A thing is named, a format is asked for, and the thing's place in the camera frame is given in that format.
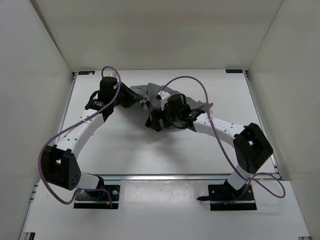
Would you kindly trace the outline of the grey pleated skirt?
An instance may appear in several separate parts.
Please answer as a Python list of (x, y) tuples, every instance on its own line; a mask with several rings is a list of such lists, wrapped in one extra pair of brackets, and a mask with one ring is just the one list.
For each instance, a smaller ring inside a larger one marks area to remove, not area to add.
[[(148, 83), (146, 85), (133, 85), (130, 89), (137, 94), (141, 95), (141, 101), (139, 101), (140, 106), (148, 111), (148, 117), (150, 117), (150, 111), (160, 106), (160, 103), (157, 101), (156, 96), (158, 94), (183, 94), (177, 90), (173, 90), (169, 87), (165, 87), (163, 85), (157, 85), (155, 83)], [(206, 107), (212, 107), (212, 103), (205, 103), (203, 101), (196, 101), (191, 97), (186, 96), (186, 102), (190, 106), (191, 109), (200, 108), (202, 110), (206, 110)]]

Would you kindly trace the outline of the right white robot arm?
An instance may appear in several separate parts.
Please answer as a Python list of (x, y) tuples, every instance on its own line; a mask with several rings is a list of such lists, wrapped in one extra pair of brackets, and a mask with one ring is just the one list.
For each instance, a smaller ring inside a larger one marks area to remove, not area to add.
[(209, 105), (195, 101), (182, 93), (160, 91), (153, 99), (145, 100), (149, 110), (146, 126), (157, 132), (175, 127), (212, 136), (235, 150), (237, 166), (226, 180), (224, 195), (236, 200), (242, 195), (246, 181), (258, 172), (274, 150), (259, 125), (235, 124), (209, 116)]

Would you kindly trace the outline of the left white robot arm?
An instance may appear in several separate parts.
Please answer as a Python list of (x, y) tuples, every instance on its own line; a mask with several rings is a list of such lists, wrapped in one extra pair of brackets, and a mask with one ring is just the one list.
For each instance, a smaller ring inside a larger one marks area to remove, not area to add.
[(129, 108), (143, 97), (118, 83), (115, 77), (103, 77), (84, 107), (77, 126), (62, 134), (53, 146), (46, 146), (40, 160), (43, 181), (66, 190), (87, 189), (93, 199), (104, 195), (102, 179), (94, 174), (83, 172), (77, 158), (94, 132), (101, 127), (114, 112), (116, 106)]

